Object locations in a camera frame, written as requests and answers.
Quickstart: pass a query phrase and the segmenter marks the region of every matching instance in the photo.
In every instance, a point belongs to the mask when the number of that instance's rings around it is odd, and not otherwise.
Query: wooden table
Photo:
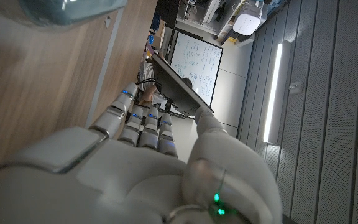
[[[0,162],[70,126],[85,126],[114,26],[116,39],[93,119],[136,81],[157,0],[128,0],[68,32],[39,32],[0,16]]]

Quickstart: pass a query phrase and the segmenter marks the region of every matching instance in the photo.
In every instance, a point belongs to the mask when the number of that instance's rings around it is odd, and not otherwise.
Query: whiteboard
[[[189,78],[193,90],[210,106],[222,51],[180,32],[173,50],[171,67],[181,78]]]

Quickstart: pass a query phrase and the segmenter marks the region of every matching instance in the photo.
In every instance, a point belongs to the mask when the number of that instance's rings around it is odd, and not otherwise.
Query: green led light
[[[223,209],[218,209],[218,214],[224,215],[224,210]]]
[[[219,200],[219,194],[218,193],[215,194],[214,200],[215,200],[215,202],[218,202],[218,200]]]

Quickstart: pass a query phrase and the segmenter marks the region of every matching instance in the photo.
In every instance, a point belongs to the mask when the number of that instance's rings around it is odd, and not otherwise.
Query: gray wall
[[[262,141],[277,46],[291,42],[280,142]],[[358,1],[291,0],[256,33],[238,138],[265,159],[283,214],[358,223]]]

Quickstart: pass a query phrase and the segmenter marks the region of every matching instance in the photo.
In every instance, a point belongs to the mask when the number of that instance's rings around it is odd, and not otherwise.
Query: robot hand
[[[208,108],[196,113],[187,164],[169,114],[158,134],[156,108],[142,134],[134,108],[114,140],[136,91],[129,84],[89,129],[54,133],[2,164],[0,223],[281,223],[269,168]]]

